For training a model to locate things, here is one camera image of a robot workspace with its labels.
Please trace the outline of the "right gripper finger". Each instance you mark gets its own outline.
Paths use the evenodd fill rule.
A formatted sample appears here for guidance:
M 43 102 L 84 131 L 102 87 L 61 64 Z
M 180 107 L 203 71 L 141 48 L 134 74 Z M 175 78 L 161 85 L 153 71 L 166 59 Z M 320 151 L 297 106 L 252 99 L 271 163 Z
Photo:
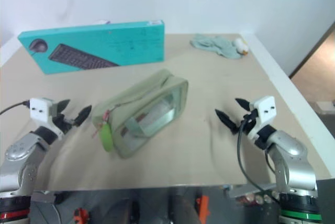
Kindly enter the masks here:
M 250 102 L 243 98 L 236 98 L 235 101 L 245 110 L 250 110 Z
M 218 116 L 219 120 L 232 132 L 232 133 L 238 133 L 239 128 L 237 125 L 230 120 L 227 114 L 225 114 L 223 111 L 215 109 L 215 113 Z

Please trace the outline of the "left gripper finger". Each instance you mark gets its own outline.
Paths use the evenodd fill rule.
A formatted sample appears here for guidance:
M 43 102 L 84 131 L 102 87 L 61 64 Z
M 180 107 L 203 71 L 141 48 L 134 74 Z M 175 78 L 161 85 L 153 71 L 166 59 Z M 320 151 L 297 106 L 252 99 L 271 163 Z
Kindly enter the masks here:
M 65 99 L 57 103 L 57 114 L 61 114 L 68 106 L 70 99 Z
M 73 125 L 74 126 L 80 126 L 90 115 L 90 112 L 92 110 L 92 106 L 86 106 L 85 108 L 83 108 L 78 116 L 73 120 Z

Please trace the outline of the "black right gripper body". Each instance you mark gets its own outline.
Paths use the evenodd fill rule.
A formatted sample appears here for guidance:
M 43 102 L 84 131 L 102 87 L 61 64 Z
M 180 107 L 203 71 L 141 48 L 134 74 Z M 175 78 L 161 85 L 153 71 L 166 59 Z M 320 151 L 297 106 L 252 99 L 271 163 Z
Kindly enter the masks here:
M 252 110 L 249 114 L 243 116 L 240 128 L 242 130 L 251 130 L 256 124 L 256 119 L 258 118 L 258 111 L 256 109 Z

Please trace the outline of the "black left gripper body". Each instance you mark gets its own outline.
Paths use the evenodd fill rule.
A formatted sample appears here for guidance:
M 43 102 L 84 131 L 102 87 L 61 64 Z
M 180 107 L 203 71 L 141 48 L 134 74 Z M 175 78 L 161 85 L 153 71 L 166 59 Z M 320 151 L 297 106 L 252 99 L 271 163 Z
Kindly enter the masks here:
M 63 133 L 68 133 L 74 126 L 74 119 L 66 119 L 64 114 L 58 114 L 52 118 L 52 122 Z

